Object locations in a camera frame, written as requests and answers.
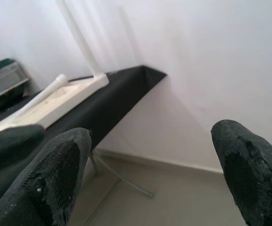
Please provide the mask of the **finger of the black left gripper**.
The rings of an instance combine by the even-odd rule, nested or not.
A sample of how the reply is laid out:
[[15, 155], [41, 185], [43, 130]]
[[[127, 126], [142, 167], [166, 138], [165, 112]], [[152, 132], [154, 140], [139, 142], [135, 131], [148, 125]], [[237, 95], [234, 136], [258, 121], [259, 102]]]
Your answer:
[[45, 135], [45, 129], [38, 124], [0, 131], [0, 193], [37, 155]]

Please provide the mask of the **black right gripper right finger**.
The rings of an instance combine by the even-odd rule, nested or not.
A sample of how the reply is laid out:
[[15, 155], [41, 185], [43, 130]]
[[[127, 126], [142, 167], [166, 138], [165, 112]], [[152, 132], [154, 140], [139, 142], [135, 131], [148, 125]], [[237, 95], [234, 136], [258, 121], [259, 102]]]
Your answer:
[[211, 129], [234, 202], [248, 226], [272, 226], [272, 145], [233, 120]]

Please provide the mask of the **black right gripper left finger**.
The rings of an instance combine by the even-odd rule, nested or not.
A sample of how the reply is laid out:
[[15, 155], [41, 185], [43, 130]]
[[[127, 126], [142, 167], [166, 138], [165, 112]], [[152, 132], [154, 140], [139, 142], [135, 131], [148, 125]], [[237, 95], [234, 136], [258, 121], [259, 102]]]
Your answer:
[[0, 226], [66, 226], [90, 151], [84, 128], [47, 142], [1, 197]]

